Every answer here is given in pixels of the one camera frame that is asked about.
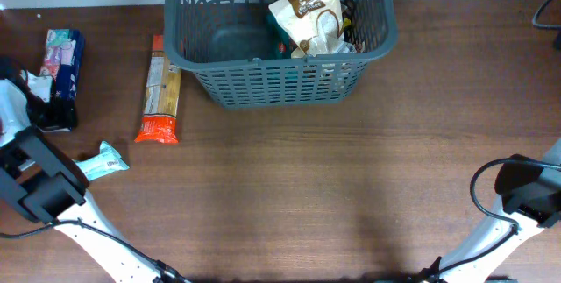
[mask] gray plastic basket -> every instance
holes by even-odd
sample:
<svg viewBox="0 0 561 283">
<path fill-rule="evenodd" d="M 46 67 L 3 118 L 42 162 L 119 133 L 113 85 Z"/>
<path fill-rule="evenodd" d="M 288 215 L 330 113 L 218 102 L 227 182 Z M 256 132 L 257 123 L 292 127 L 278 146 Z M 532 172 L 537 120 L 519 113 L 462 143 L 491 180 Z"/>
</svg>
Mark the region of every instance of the gray plastic basket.
<svg viewBox="0 0 561 283">
<path fill-rule="evenodd" d="M 341 0 L 355 27 L 350 41 L 364 41 L 365 53 L 269 60 L 266 15 L 275 1 L 166 0 L 166 55 L 195 73 L 215 101 L 236 109 L 339 102 L 397 41 L 392 0 Z"/>
</svg>

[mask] pasta package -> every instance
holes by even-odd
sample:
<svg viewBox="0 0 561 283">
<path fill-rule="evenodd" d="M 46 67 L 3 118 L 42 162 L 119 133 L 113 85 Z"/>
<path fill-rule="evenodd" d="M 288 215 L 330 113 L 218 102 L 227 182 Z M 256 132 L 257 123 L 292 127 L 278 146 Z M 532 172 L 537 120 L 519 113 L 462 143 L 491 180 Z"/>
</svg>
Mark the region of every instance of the pasta package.
<svg viewBox="0 0 561 283">
<path fill-rule="evenodd" d="M 152 59 L 146 82 L 144 112 L 140 132 L 134 140 L 156 140 L 164 144 L 175 144 L 175 119 L 181 70 L 164 54 L 164 37 L 154 35 Z"/>
</svg>

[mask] white snack bag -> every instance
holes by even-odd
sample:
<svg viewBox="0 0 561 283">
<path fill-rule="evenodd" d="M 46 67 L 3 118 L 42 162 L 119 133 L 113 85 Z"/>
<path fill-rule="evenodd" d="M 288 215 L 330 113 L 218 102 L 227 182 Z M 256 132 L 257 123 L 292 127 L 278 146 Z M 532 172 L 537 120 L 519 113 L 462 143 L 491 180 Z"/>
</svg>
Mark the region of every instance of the white snack bag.
<svg viewBox="0 0 561 283">
<path fill-rule="evenodd" d="M 339 0 L 278 0 L 269 10 L 298 45 L 295 57 L 341 53 L 347 44 Z"/>
</svg>

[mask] wooden table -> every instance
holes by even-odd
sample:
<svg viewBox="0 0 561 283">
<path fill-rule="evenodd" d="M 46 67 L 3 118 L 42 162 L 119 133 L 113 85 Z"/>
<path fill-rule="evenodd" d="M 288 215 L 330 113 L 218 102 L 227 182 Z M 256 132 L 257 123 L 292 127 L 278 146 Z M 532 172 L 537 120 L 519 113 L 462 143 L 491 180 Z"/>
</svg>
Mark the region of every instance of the wooden table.
<svg viewBox="0 0 561 283">
<path fill-rule="evenodd" d="M 181 82 L 178 145 L 135 144 L 161 6 L 2 11 L 0 53 L 39 71 L 47 28 L 86 37 L 74 159 L 111 142 L 131 170 L 91 185 L 141 251 L 189 277 L 338 279 L 418 272 L 482 218 L 468 184 L 488 160 L 561 136 L 561 52 L 532 29 L 542 0 L 396 0 L 400 39 L 342 103 L 228 111 Z M 496 170 L 478 191 L 489 205 Z M 38 227 L 0 206 L 0 230 Z M 497 271 L 561 277 L 546 230 Z M 57 231 L 0 241 L 2 282 L 110 282 Z"/>
</svg>

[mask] food package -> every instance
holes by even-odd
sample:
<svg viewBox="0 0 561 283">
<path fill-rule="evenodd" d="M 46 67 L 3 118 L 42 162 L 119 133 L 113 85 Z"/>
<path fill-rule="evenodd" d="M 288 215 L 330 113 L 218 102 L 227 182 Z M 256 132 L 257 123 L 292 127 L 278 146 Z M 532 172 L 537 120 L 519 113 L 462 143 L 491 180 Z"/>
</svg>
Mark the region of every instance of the food package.
<svg viewBox="0 0 561 283">
<path fill-rule="evenodd" d="M 164 37 L 154 35 L 152 60 L 146 82 L 144 115 L 135 142 L 157 140 L 164 144 L 178 143 L 175 116 L 179 102 L 181 70 L 164 54 Z"/>
<path fill-rule="evenodd" d="M 52 76 L 54 92 L 48 116 L 37 124 L 42 131 L 71 131 L 78 126 L 75 102 L 84 47 L 85 39 L 77 30 L 47 31 L 39 76 Z"/>
<path fill-rule="evenodd" d="M 354 53 L 344 42 L 339 0 L 278 0 L 269 5 L 278 24 L 298 45 L 292 57 Z"/>
<path fill-rule="evenodd" d="M 90 182 L 104 175 L 129 169 L 122 160 L 121 154 L 105 141 L 99 146 L 99 155 L 88 160 L 75 161 L 75 163 Z"/>
</svg>

